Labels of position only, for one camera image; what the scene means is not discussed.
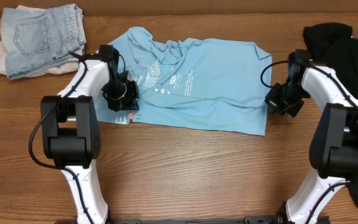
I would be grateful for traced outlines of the light blue printed t-shirt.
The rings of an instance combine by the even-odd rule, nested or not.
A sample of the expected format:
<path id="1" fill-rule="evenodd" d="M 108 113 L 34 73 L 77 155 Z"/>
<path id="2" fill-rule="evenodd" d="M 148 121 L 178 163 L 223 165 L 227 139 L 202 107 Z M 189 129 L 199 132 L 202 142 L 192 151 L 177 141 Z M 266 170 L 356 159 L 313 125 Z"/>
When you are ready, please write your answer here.
<path id="1" fill-rule="evenodd" d="M 112 42 L 120 70 L 137 83 L 138 110 L 96 103 L 99 121 L 148 123 L 263 136 L 272 56 L 253 42 L 193 39 L 161 43 L 143 27 Z"/>

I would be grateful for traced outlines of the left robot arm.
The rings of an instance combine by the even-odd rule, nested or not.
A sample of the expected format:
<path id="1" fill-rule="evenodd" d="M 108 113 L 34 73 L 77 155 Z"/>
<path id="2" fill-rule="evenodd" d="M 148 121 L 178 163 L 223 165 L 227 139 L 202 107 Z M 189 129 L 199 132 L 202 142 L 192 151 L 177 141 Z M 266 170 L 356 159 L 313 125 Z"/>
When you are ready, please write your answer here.
<path id="1" fill-rule="evenodd" d="M 139 91 L 129 71 L 119 72 L 122 55 L 112 45 L 78 55 L 79 69 L 57 95 L 40 103 L 44 154 L 65 176 L 77 211 L 76 223 L 110 223 L 96 170 L 101 136 L 94 101 L 102 96 L 112 111 L 138 110 Z"/>

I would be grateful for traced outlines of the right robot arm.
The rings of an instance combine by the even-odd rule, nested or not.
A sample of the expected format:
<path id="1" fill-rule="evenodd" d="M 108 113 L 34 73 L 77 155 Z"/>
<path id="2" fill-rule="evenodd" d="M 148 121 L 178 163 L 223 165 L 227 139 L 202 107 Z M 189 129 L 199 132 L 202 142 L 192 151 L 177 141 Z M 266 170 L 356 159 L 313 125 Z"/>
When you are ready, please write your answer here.
<path id="1" fill-rule="evenodd" d="M 295 117 L 312 98 L 322 113 L 310 143 L 312 166 L 296 194 L 265 223 L 329 223 L 319 214 L 343 187 L 358 178 L 358 99 L 339 81 L 334 69 L 297 49 L 287 60 L 284 84 L 270 87 L 265 97 L 271 113 Z"/>

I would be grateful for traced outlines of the black garment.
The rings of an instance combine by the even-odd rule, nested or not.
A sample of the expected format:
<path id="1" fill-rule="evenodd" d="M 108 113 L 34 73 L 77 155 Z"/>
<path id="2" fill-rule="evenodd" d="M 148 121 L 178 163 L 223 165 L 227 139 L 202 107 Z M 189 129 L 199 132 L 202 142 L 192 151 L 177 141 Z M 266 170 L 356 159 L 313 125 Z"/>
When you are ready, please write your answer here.
<path id="1" fill-rule="evenodd" d="M 318 24 L 303 30 L 312 59 L 333 68 L 340 82 L 358 99 L 358 39 L 352 35 L 352 27 L 341 23 Z M 358 207 L 358 178 L 351 181 L 348 189 Z"/>

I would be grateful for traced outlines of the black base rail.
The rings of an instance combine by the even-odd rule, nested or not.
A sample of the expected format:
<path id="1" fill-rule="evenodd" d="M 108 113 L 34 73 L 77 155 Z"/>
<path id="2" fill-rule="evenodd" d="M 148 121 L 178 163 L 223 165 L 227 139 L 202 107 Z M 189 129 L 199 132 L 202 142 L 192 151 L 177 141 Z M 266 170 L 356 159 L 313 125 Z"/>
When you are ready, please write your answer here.
<path id="1" fill-rule="evenodd" d="M 223 219 L 200 219 L 200 220 L 140 220 L 126 219 L 113 220 L 110 218 L 108 224 L 285 224 L 292 223 L 285 220 L 282 215 L 248 216 L 244 218 L 223 218 Z"/>

